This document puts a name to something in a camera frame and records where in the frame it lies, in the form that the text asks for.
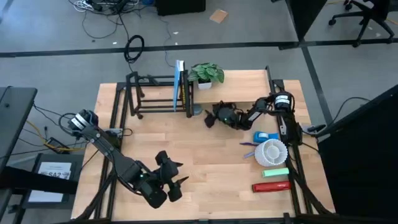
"blue book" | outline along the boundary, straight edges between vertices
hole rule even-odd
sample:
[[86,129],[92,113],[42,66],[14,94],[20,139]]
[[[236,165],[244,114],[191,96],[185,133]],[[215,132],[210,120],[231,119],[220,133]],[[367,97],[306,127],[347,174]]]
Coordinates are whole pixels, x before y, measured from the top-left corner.
[[175,61],[175,70],[174,70],[174,95],[173,95],[173,109],[177,110],[177,98],[178,98],[178,87],[180,84],[180,72],[184,71],[184,61],[176,60]]

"red object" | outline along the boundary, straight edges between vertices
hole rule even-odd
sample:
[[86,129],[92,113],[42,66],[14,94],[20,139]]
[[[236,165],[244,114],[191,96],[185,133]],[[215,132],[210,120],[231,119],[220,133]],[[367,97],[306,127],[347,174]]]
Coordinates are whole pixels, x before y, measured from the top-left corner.
[[275,192],[280,190],[289,190],[290,182],[280,181],[280,182],[253,184],[252,189],[253,192]]

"cardboard piece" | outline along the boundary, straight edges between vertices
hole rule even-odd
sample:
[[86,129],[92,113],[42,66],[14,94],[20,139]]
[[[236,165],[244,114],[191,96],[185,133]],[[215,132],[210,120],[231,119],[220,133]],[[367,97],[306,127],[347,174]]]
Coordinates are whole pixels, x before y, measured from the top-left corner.
[[213,15],[210,16],[210,20],[215,21],[217,23],[221,23],[225,17],[228,15],[228,12],[223,11],[221,9],[217,9]]

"wooden tabletop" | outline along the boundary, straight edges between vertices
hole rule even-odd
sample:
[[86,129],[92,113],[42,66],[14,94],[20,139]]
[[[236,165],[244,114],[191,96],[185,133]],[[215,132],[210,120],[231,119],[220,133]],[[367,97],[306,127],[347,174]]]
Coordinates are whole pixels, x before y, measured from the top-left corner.
[[266,70],[225,70],[224,83],[212,83],[209,90],[199,90],[194,85],[193,102],[218,103],[254,102],[269,94]]
[[[300,82],[285,80],[284,83],[285,89],[295,96],[297,121],[309,124],[310,118]],[[101,128],[109,126],[115,88],[115,83],[102,84],[99,88],[95,113],[99,116]],[[159,89],[143,88],[143,91],[148,100],[151,95],[159,97],[159,94],[155,94]],[[238,107],[240,106],[244,109],[249,104],[238,104]],[[174,203],[166,201],[158,209],[153,209],[142,197],[130,193],[118,184],[113,220],[273,218],[281,217],[284,212],[294,216],[289,190],[252,193],[252,184],[287,180],[287,176],[262,178],[262,170],[277,167],[260,166],[253,157],[243,159],[243,155],[253,151],[254,147],[239,145],[240,142],[252,141],[255,131],[277,133],[275,118],[263,115],[249,131],[237,131],[219,122],[208,129],[203,122],[204,118],[204,114],[186,118],[185,113],[149,113],[144,114],[142,120],[138,120],[136,116],[127,116],[126,128],[131,128],[134,134],[124,137],[122,153],[142,161],[150,169],[157,169],[155,156],[159,151],[166,150],[173,161],[184,163],[179,168],[179,175],[174,179],[185,176],[189,176],[189,179],[182,185],[183,197],[180,200]],[[309,136],[305,136],[303,142],[317,147],[314,138]],[[85,161],[95,151],[95,147],[88,146]],[[320,156],[307,146],[300,146],[300,153],[308,186],[321,203],[333,211],[333,202]],[[79,216],[94,197],[100,181],[102,163],[103,156],[97,154],[83,169],[72,218]],[[298,194],[302,211],[305,211],[300,190]]]

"green block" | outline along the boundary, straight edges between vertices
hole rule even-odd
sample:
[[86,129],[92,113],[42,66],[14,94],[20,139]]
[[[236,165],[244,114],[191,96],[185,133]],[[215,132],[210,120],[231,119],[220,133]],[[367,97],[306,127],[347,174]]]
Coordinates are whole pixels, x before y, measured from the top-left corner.
[[273,170],[264,170],[262,171],[262,177],[272,177],[276,175],[287,175],[289,174],[288,168],[281,169],[273,169]]

